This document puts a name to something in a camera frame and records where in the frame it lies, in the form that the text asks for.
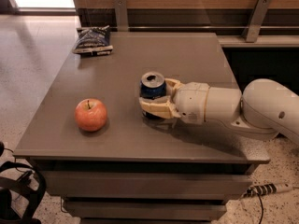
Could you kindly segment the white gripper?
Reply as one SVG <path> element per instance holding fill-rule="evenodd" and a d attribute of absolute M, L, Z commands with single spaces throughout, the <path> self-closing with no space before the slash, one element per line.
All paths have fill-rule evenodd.
<path fill-rule="evenodd" d="M 180 118 L 188 124 L 202 124 L 204 122 L 206 98 L 209 86 L 206 83 L 191 82 L 183 85 L 179 80 L 167 78 L 166 94 L 169 96 L 157 99 L 139 98 L 143 111 L 163 118 Z"/>

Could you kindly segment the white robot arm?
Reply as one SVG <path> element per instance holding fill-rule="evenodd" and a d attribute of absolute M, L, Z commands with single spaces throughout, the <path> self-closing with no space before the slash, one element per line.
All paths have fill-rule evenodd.
<path fill-rule="evenodd" d="M 218 122 L 240 135 L 267 140 L 283 134 L 299 143 L 299 95 L 270 79 L 256 79 L 244 89 L 183 84 L 168 78 L 166 94 L 140 97 L 143 111 L 162 119 L 202 125 Z"/>

